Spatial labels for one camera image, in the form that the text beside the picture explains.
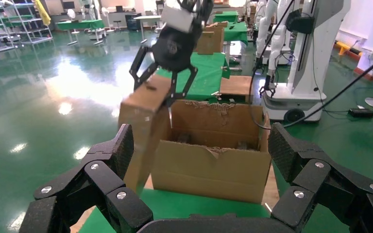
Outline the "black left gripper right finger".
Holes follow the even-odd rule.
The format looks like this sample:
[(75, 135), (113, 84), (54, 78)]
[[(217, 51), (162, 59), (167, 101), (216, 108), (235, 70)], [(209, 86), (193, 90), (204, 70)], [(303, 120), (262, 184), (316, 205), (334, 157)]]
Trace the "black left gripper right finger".
[(373, 179), (341, 166), (316, 144), (274, 123), (268, 151), (289, 188), (271, 217), (300, 233), (317, 205), (328, 208), (352, 233), (373, 233)]

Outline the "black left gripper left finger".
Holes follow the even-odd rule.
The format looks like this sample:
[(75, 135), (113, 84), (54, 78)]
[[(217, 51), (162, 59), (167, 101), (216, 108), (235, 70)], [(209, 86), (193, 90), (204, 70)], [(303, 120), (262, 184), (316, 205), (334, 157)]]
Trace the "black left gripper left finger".
[(132, 127), (93, 145), (83, 160), (34, 192), (19, 228), (22, 233), (68, 233), (92, 206), (118, 233), (136, 233), (153, 220), (152, 210), (124, 182), (134, 152)]

